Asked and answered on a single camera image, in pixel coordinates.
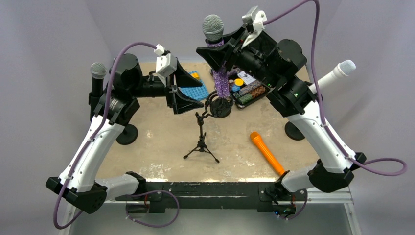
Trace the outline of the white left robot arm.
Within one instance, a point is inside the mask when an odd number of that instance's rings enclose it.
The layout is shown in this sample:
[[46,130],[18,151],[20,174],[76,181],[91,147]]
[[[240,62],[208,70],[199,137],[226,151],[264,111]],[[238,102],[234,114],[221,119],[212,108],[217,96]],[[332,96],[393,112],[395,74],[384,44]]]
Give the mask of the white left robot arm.
[[122,176],[97,179],[97,172],[110,147],[119,138],[131,143],[128,136],[138,136],[130,120],[139,109],[141,97],[165,97],[175,114],[202,108],[203,104],[182,93],[182,88],[200,87],[201,81],[190,75],[171,54],[159,58],[161,67],[169,62],[168,72],[152,71],[143,75],[139,61],[133,54],[121,56],[113,65],[111,96],[102,95],[94,110],[90,129],[68,167],[56,177],[48,178],[46,187],[80,211],[96,212],[106,200],[129,195],[140,200],[146,194],[146,180],[134,172]]

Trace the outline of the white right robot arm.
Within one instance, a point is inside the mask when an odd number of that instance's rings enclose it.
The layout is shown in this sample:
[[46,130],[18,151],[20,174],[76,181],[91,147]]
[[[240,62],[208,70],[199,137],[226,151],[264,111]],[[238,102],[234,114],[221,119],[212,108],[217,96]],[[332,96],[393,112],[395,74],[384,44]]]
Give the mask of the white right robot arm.
[[270,104],[305,136],[319,159],[303,170],[283,173],[275,184],[276,196],[287,199],[300,189],[316,187],[330,193],[347,187],[366,157],[351,150],[320,113],[321,99],[297,77],[306,64],[300,45],[294,40],[276,42],[267,33],[248,45],[248,33],[241,28],[215,47],[198,47],[199,54],[215,71],[237,67],[270,89]]

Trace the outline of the orange microphone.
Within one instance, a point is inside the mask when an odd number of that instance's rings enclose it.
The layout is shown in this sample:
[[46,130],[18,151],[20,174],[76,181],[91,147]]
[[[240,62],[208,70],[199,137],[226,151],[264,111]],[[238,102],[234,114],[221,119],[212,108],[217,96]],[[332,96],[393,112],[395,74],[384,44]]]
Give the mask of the orange microphone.
[[252,143],[259,149],[259,151],[263,154],[265,159],[271,165],[273,170],[279,175],[282,176],[285,173],[283,166],[279,163],[276,159],[274,154],[268,148],[267,144],[263,141],[262,136],[258,132],[250,133],[250,139]]

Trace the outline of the black round-base mic stand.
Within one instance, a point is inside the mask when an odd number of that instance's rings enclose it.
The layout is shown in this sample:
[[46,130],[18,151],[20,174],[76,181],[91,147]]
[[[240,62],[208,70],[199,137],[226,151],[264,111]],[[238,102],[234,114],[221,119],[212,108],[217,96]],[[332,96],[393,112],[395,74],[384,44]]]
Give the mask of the black round-base mic stand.
[[232,109],[233,102],[226,98],[217,98],[210,104],[210,112],[216,118],[227,117]]

